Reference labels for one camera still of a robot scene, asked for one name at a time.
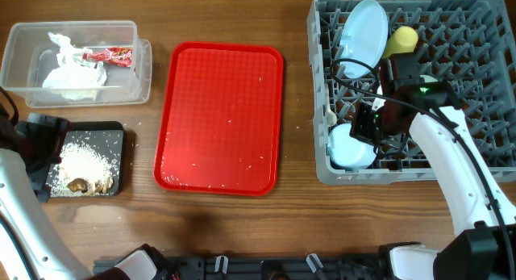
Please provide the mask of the red snack wrapper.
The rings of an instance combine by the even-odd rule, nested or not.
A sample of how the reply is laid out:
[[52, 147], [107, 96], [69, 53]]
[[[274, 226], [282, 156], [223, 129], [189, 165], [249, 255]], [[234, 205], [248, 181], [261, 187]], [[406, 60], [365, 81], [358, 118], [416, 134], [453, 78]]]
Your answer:
[[131, 48], [110, 47], [100, 52], [85, 53], [82, 58], [88, 61], [106, 62], [110, 65], [130, 67], [132, 64]]

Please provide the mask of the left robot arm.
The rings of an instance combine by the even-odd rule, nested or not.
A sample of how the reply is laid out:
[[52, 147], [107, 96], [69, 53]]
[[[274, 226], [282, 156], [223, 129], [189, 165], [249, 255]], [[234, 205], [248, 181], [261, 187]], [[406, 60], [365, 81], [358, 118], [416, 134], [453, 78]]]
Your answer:
[[23, 135], [18, 122], [18, 111], [1, 110], [3, 268], [12, 279], [93, 279], [48, 220], [29, 177], [57, 161], [69, 121], [37, 115]]

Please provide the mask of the white plastic spoon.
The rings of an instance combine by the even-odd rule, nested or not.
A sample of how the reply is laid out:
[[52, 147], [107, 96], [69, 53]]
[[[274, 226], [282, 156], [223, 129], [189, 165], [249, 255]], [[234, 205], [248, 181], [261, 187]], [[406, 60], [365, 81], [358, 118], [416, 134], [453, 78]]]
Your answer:
[[325, 84], [324, 90], [325, 90], [325, 100], [326, 100], [325, 101], [325, 117], [327, 120], [327, 125], [329, 127], [333, 127], [337, 124], [338, 117], [337, 117], [336, 113], [331, 109], [330, 91], [329, 91], [328, 84]]

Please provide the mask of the food scraps and rice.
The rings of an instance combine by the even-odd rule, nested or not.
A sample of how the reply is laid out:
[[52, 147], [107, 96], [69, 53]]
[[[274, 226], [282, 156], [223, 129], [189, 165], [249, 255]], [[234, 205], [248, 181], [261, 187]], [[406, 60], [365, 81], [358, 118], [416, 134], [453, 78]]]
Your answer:
[[119, 156], [111, 151], [102, 155], [94, 145], [67, 143], [60, 154], [60, 163], [48, 175], [53, 198], [107, 196], [114, 191], [119, 175]]

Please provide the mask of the light blue round plate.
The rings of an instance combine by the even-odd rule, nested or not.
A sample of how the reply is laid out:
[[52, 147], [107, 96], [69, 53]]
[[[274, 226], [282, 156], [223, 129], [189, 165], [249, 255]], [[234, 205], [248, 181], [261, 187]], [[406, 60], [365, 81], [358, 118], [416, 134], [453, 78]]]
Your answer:
[[385, 50], [389, 22], [376, 0], [363, 0], [347, 17], [339, 45], [342, 58], [361, 61], [375, 68]]

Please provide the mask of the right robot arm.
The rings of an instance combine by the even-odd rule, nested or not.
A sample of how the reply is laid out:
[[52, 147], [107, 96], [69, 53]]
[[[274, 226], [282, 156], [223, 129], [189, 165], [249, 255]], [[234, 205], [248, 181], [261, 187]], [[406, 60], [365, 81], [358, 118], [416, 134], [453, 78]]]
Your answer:
[[387, 247], [391, 278], [513, 279], [515, 206], [476, 147], [452, 86], [425, 81], [410, 53], [381, 60], [375, 78], [372, 95], [382, 104], [358, 110], [352, 137], [377, 146], [407, 134], [435, 174], [456, 234], [440, 251], [422, 244]]

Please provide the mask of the yellow plastic cup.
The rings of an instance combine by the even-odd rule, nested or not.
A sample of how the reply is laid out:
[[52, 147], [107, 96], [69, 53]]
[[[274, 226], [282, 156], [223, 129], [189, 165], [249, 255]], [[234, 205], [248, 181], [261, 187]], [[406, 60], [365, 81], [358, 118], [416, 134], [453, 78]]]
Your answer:
[[418, 42], [418, 33], [412, 27], [399, 27], [387, 40], [382, 59], [392, 54], [413, 52]]

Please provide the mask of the green bowl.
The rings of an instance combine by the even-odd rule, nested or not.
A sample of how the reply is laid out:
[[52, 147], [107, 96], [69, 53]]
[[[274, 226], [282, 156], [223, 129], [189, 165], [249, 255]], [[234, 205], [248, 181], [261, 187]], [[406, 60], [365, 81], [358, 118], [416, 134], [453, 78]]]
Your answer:
[[432, 83], [432, 82], [438, 82], [438, 80], [430, 75], [426, 75], [426, 74], [421, 74], [420, 75], [420, 78], [425, 82], [425, 83]]
[[334, 127], [328, 138], [327, 151], [331, 162], [349, 170], [367, 169], [376, 159], [374, 147], [351, 137], [352, 125]]

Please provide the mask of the white napkin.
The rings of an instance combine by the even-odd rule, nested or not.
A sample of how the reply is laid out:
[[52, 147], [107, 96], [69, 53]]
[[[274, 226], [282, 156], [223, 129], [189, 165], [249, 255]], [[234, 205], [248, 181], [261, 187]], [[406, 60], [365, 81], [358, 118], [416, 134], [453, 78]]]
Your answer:
[[83, 57], [94, 51], [76, 48], [69, 37], [61, 34], [49, 32], [48, 37], [59, 47], [56, 54], [58, 67], [44, 79], [42, 87], [68, 100], [95, 99], [98, 88], [105, 85], [107, 71], [102, 62], [88, 61]]

